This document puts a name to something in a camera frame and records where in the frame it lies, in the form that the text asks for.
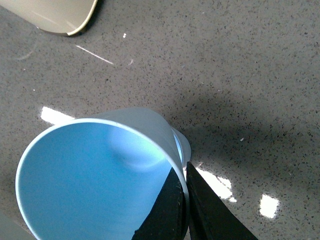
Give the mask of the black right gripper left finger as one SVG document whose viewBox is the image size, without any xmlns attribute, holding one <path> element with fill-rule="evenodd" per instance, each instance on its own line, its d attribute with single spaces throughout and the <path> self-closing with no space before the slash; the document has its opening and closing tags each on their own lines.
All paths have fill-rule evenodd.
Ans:
<svg viewBox="0 0 320 240">
<path fill-rule="evenodd" d="M 182 240 L 186 226 L 186 204 L 181 182 L 171 169 L 156 201 L 133 240 Z"/>
</svg>

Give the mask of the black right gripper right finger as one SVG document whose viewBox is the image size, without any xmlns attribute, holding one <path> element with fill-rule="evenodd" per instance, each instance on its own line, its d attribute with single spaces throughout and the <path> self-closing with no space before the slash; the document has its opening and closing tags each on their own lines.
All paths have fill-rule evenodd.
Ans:
<svg viewBox="0 0 320 240">
<path fill-rule="evenodd" d="M 196 168 L 186 165 L 192 240 L 256 240 L 257 237 L 227 208 Z"/>
</svg>

